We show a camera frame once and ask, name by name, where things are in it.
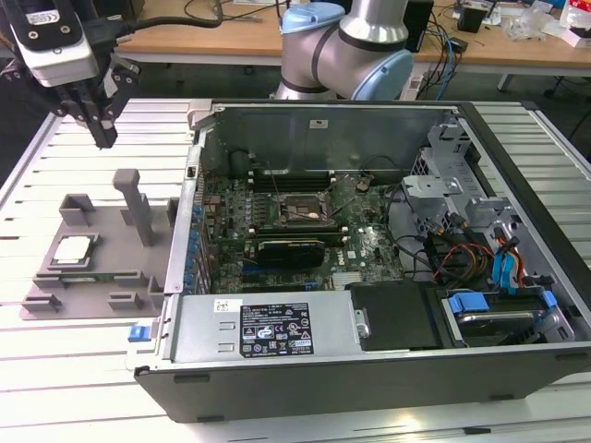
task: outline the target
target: slotted metal surface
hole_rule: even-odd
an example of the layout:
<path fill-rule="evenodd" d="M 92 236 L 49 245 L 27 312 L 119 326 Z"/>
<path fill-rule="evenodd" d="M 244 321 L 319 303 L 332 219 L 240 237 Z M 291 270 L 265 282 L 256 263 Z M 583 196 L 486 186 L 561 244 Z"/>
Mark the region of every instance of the slotted metal surface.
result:
<path fill-rule="evenodd" d="M 578 152 L 539 111 L 521 103 L 476 107 L 575 249 L 591 266 L 591 171 Z M 503 188 L 482 168 L 495 192 Z"/>
<path fill-rule="evenodd" d="M 178 195 L 189 146 L 187 105 L 185 100 L 131 102 L 117 125 L 117 130 L 126 137 L 120 137 L 112 150 L 104 151 L 95 149 L 86 131 L 72 120 L 61 125 L 46 122 L 40 134 L 56 131 L 56 136 L 51 141 L 39 137 L 39 149 L 30 152 L 30 158 L 23 162 L 22 174 L 15 174 L 9 187 L 3 188 L 6 192 L 0 192 L 0 202 L 5 202 L 0 209 L 0 305 L 21 300 L 30 288 L 30 276 L 39 267 L 57 229 L 57 209 L 66 192 L 88 192 L 99 200 L 97 204 L 121 204 L 121 197 L 110 186 L 113 173 L 118 167 L 139 167 L 142 191 L 148 194 L 152 205 L 163 204 L 165 198 Z M 503 136 L 515 131 L 516 136 L 537 134 L 546 141 L 537 143 L 536 138 L 533 143 L 522 143 L 528 138 L 520 138 L 520 142 L 505 146 L 533 144 L 548 146 L 546 155 L 557 152 L 552 150 L 552 143 L 540 130 L 541 126 L 527 120 L 527 112 L 519 105 L 478 106 L 487 118 L 523 117 L 526 123 L 519 125 L 491 123 L 495 131 L 498 128 L 504 131 Z M 162 144 L 152 143 L 149 134 L 158 137 Z M 529 155 L 525 150 L 516 152 L 515 155 Z M 568 166 L 530 166 L 525 174 L 528 179 L 541 183 L 563 182 L 562 188 L 570 189 L 569 186 L 580 185 L 569 185 L 575 171 L 576 168 Z M 585 199 L 583 192 L 571 195 L 581 197 L 581 201 Z M 550 193 L 541 196 L 564 199 L 562 195 Z M 590 212 L 573 214 L 568 207 L 551 210 L 563 225 L 573 227 L 572 234 L 585 235 L 585 230 L 578 226 L 591 221 Z M 591 242 L 577 243 L 581 243 L 578 247 L 591 248 Z M 134 382 L 131 369 L 137 356 L 127 355 L 127 334 L 136 321 L 135 318 L 23 322 L 18 318 L 18 307 L 1 306 L 0 441 L 70 443 L 132 438 L 175 443 L 411 440 L 541 443 L 585 441 L 591 435 L 591 376 L 587 373 L 567 377 L 522 401 L 179 425 L 169 420 Z M 143 344 L 139 351 L 146 352 L 150 347 L 150 343 Z M 486 427 L 492 434 L 467 436 L 463 428 L 468 426 Z"/>

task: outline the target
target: metal bracket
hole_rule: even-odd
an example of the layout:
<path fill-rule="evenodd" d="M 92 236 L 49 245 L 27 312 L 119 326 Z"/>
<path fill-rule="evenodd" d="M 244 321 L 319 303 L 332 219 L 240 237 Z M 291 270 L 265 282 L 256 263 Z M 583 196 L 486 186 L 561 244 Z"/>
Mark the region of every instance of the metal bracket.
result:
<path fill-rule="evenodd" d="M 504 211 L 513 210 L 506 197 L 472 198 L 465 205 L 465 213 L 473 228 L 488 228 L 496 222 Z"/>
<path fill-rule="evenodd" d="M 192 100 L 191 103 L 188 105 L 187 110 L 187 122 L 189 129 L 197 132 L 202 127 L 211 123 L 209 118 L 207 119 L 207 121 L 204 120 L 207 117 L 212 116 L 213 112 L 214 110 L 211 104 L 211 99 Z"/>

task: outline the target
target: warning symbols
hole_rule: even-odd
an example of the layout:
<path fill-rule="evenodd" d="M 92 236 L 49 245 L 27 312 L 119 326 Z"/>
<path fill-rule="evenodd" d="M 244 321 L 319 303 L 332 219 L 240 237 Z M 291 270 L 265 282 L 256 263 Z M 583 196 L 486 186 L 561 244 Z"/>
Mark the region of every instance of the warning symbols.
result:
<path fill-rule="evenodd" d="M 242 328 L 242 338 L 244 340 L 255 340 L 256 328 Z"/>
<path fill-rule="evenodd" d="M 307 303 L 243 305 L 240 308 L 243 357 L 278 357 L 314 353 Z"/>

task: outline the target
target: blue tab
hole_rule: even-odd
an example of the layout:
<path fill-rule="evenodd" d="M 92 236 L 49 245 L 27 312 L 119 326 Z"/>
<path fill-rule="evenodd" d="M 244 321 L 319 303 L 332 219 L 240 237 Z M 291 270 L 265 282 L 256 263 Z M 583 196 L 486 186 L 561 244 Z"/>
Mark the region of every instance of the blue tab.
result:
<path fill-rule="evenodd" d="M 130 343 L 137 343 L 140 341 L 150 341 L 151 327 L 150 326 L 132 326 L 129 330 L 127 341 Z"/>
<path fill-rule="evenodd" d="M 556 301 L 556 297 L 552 291 L 544 291 L 544 301 L 548 307 L 557 306 L 558 302 Z"/>
<path fill-rule="evenodd" d="M 511 255 L 505 256 L 505 260 L 502 263 L 501 288 L 511 289 L 511 272 L 513 270 L 514 264 L 515 264 L 515 258 L 513 258 L 513 256 L 511 256 Z"/>
<path fill-rule="evenodd" d="M 501 266 L 502 266 L 502 255 L 497 254 L 494 261 L 492 262 L 492 280 L 498 283 L 501 280 Z"/>
<path fill-rule="evenodd" d="M 490 310 L 483 293 L 455 293 L 448 300 L 454 314 Z"/>

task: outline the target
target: connector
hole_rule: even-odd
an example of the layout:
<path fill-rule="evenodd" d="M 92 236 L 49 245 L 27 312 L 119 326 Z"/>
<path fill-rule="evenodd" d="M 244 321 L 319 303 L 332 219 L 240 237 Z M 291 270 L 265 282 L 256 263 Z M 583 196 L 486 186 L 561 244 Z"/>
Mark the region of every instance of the connector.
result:
<path fill-rule="evenodd" d="M 450 218 L 450 223 L 452 224 L 452 226 L 455 226 L 456 228 L 465 229 L 468 227 L 467 220 L 464 217 L 462 217 L 460 214 L 458 214 L 457 212 L 452 212 L 449 215 L 449 218 Z"/>
<path fill-rule="evenodd" d="M 430 233 L 434 233 L 435 235 L 442 235 L 445 233 L 443 226 L 433 221 L 425 221 L 425 227 Z"/>

